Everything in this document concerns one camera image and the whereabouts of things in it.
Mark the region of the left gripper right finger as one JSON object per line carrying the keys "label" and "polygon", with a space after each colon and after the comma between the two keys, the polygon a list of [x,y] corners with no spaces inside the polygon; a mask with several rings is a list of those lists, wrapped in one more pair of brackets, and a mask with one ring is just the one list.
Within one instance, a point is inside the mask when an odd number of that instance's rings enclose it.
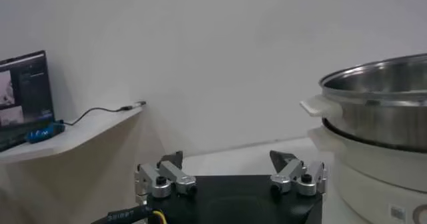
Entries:
{"label": "left gripper right finger", "polygon": [[270,151],[270,159],[276,170],[270,176],[273,197],[281,197],[293,188],[304,197],[326,194],[328,176],[324,162],[313,161],[306,165],[294,154],[279,151]]}

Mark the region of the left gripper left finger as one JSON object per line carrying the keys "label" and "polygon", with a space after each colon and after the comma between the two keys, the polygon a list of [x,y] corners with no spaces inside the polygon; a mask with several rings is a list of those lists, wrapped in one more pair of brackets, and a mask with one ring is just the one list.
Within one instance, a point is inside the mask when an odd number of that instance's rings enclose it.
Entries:
{"label": "left gripper left finger", "polygon": [[164,155],[154,165],[139,164],[134,172],[135,202],[143,205],[151,195],[154,199],[166,199],[173,193],[186,197],[197,194],[195,176],[182,171],[183,151]]}

